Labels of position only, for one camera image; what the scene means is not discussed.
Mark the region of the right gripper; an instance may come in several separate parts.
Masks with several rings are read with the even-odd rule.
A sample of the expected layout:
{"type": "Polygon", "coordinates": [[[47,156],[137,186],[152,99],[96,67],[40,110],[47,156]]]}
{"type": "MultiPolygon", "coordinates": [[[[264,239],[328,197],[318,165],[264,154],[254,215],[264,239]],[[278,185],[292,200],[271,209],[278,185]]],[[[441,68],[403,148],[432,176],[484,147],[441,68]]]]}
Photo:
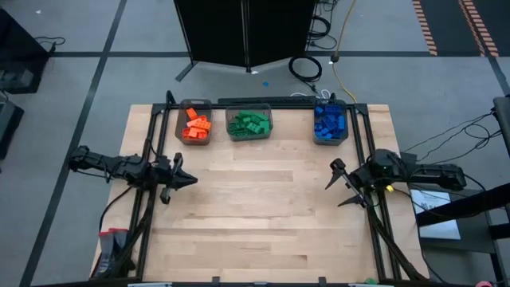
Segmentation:
{"type": "Polygon", "coordinates": [[[362,165],[355,169],[351,173],[346,171],[346,164],[342,159],[334,159],[330,163],[331,168],[331,179],[326,185],[325,190],[331,187],[337,180],[343,179],[345,186],[348,189],[354,191],[355,195],[349,199],[339,203],[337,207],[346,206],[349,204],[360,205],[362,208],[373,207],[374,203],[371,199],[371,195],[366,195],[364,189],[369,187],[370,184],[367,181],[367,169],[362,165]]]}

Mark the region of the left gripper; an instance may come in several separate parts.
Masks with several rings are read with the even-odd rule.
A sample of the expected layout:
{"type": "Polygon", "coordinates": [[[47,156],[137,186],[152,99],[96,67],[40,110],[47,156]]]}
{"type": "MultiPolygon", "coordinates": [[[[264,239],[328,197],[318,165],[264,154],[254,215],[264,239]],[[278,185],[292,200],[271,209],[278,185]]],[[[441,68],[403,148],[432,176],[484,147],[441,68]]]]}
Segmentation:
{"type": "Polygon", "coordinates": [[[171,190],[178,190],[198,182],[198,179],[182,169],[183,158],[180,152],[175,154],[173,163],[166,157],[161,156],[155,165],[157,183],[164,185],[160,193],[163,204],[168,205],[171,200],[171,190]]]}

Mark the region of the grey translucent plastic bin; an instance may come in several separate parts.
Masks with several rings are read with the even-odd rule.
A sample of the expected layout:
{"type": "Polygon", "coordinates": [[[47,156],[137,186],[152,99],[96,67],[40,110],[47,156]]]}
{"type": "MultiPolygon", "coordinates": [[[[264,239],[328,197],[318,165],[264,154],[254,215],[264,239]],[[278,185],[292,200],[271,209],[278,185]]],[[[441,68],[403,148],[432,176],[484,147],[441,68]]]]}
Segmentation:
{"type": "Polygon", "coordinates": [[[344,101],[336,100],[336,99],[317,99],[316,100],[316,102],[314,104],[314,109],[313,109],[313,133],[312,133],[312,139],[313,139],[315,144],[317,144],[317,145],[327,145],[327,146],[339,146],[344,140],[346,140],[348,138],[349,131],[348,131],[348,124],[347,123],[348,123],[347,104],[344,101]],[[337,140],[325,140],[325,139],[321,139],[321,138],[319,138],[317,136],[317,133],[315,133],[315,131],[314,131],[314,124],[322,124],[322,122],[321,122],[322,117],[323,116],[327,116],[325,114],[325,112],[323,113],[322,116],[315,116],[315,107],[319,106],[319,107],[321,107],[324,110],[324,106],[326,104],[337,104],[337,105],[341,105],[343,107],[343,111],[342,111],[341,116],[345,116],[346,128],[345,128],[344,131],[340,131],[338,129],[338,116],[336,116],[335,118],[336,118],[336,121],[337,121],[337,128],[333,129],[333,130],[336,130],[339,133],[339,138],[337,140]]]}
{"type": "Polygon", "coordinates": [[[178,120],[175,129],[175,136],[186,145],[207,145],[210,142],[212,134],[212,103],[209,100],[183,100],[179,106],[178,120]],[[208,136],[201,140],[199,138],[192,140],[184,140],[182,138],[182,130],[188,128],[186,123],[190,121],[186,114],[188,108],[193,108],[198,118],[207,118],[211,122],[211,128],[209,131],[197,128],[200,132],[208,132],[208,136]]]}
{"type": "Polygon", "coordinates": [[[273,115],[272,115],[272,110],[268,104],[243,104],[243,105],[228,107],[226,109],[226,131],[227,131],[227,134],[229,135],[230,139],[234,142],[248,141],[248,140],[266,140],[270,137],[272,130],[273,130],[273,115]],[[236,116],[239,113],[251,114],[252,112],[263,113],[264,115],[266,115],[269,118],[269,122],[272,126],[270,133],[268,133],[268,134],[261,134],[261,133],[253,134],[252,132],[250,132],[249,130],[246,129],[247,124],[243,124],[243,126],[244,126],[243,132],[240,132],[238,134],[238,136],[230,136],[228,133],[229,123],[237,122],[239,124],[242,124],[236,119],[236,116]]]}

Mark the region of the grey clamp with red end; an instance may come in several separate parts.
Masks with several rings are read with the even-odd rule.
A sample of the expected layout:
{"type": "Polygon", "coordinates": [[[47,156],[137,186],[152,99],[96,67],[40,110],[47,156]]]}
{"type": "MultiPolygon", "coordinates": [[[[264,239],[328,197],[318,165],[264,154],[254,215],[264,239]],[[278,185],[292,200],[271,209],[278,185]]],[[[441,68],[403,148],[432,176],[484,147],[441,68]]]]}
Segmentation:
{"type": "Polygon", "coordinates": [[[99,239],[101,253],[97,262],[94,277],[101,277],[106,274],[111,269],[111,264],[113,263],[112,255],[115,244],[113,233],[110,231],[100,232],[99,239]]]}
{"type": "MultiPolygon", "coordinates": [[[[127,244],[129,230],[123,228],[109,228],[108,231],[113,234],[114,238],[114,250],[116,252],[116,256],[119,257],[121,252],[124,249],[124,246],[127,244]]],[[[131,259],[131,256],[124,261],[122,267],[118,273],[119,277],[127,277],[129,272],[135,269],[135,263],[131,259]]]]}

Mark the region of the black flat bar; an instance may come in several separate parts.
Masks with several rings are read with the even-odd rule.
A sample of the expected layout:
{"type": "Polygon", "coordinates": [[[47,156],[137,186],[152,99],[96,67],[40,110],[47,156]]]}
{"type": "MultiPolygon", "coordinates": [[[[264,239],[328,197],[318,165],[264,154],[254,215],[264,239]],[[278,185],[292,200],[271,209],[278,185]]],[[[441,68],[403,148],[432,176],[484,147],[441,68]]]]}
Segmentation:
{"type": "Polygon", "coordinates": [[[314,96],[219,98],[219,104],[314,104],[314,96]]]}

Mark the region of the black beam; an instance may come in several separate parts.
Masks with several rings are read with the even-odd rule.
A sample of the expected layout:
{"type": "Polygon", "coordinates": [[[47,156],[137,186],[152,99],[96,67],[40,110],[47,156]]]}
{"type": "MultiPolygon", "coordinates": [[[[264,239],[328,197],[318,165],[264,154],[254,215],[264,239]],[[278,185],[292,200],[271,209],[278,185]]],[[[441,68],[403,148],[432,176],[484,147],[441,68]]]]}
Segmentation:
{"type": "Polygon", "coordinates": [[[485,211],[497,209],[510,203],[510,183],[482,191],[467,198],[458,199],[416,217],[418,226],[430,226],[459,218],[470,218],[485,211]]]}

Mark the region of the dark grey side desk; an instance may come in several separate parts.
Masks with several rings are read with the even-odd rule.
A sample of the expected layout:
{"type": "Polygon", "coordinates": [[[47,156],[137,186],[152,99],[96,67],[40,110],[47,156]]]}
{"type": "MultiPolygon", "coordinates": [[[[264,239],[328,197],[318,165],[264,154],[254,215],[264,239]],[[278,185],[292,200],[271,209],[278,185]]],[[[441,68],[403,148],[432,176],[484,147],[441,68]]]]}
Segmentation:
{"type": "MultiPolygon", "coordinates": [[[[410,190],[416,215],[458,199],[481,193],[479,190],[452,192],[445,189],[418,187],[410,190]]],[[[419,226],[424,246],[448,250],[471,251],[491,257],[496,286],[510,287],[510,270],[503,265],[497,242],[510,239],[510,203],[470,218],[459,218],[430,226],[419,226]]]]}

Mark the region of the black monitor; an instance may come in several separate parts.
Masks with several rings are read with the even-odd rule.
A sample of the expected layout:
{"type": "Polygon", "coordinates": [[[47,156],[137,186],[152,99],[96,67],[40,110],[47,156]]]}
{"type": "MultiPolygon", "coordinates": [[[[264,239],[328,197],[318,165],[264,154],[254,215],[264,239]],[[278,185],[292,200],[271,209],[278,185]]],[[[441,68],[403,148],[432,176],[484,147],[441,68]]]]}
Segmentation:
{"type": "Polygon", "coordinates": [[[510,94],[493,99],[494,116],[500,126],[505,147],[510,157],[510,94]]]}

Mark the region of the orange striped floor tape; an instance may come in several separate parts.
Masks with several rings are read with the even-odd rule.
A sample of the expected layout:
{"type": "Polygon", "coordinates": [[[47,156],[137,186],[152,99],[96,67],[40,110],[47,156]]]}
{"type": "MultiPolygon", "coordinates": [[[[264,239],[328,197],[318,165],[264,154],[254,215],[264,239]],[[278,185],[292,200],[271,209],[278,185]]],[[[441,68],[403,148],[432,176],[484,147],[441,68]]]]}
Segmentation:
{"type": "Polygon", "coordinates": [[[422,4],[420,0],[412,0],[412,4],[414,7],[414,11],[418,18],[418,23],[420,25],[423,37],[425,38],[427,49],[432,56],[437,56],[437,46],[434,41],[434,37],[430,31],[430,27],[428,21],[426,19],[425,11],[422,8],[422,4]]]}

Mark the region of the black cabinet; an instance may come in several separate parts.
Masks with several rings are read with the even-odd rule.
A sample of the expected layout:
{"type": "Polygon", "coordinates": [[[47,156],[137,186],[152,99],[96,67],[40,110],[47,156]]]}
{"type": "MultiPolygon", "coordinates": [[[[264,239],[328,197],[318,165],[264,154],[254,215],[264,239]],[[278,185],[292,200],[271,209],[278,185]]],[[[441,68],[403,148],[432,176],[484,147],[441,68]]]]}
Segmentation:
{"type": "Polygon", "coordinates": [[[11,101],[0,102],[0,160],[5,159],[24,110],[11,101]]]}
{"type": "Polygon", "coordinates": [[[34,37],[0,8],[0,91],[35,93],[49,56],[34,37]]]}

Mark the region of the black aluminium table frame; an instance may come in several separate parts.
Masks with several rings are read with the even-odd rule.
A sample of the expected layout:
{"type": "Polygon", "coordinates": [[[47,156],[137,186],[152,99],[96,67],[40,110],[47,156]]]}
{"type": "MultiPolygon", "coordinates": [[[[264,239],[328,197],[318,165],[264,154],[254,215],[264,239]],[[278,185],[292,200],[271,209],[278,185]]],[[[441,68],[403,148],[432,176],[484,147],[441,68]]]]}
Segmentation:
{"type": "Polygon", "coordinates": [[[131,107],[121,151],[144,152],[165,120],[163,152],[180,152],[198,182],[156,202],[151,229],[134,245],[135,269],[107,285],[346,285],[390,277],[385,244],[374,244],[367,213],[343,181],[330,184],[332,160],[355,169],[375,148],[398,150],[389,108],[348,107],[349,136],[337,147],[312,141],[312,108],[276,109],[267,140],[233,142],[223,108],[213,137],[188,146],[175,137],[178,107],[131,107]]]}

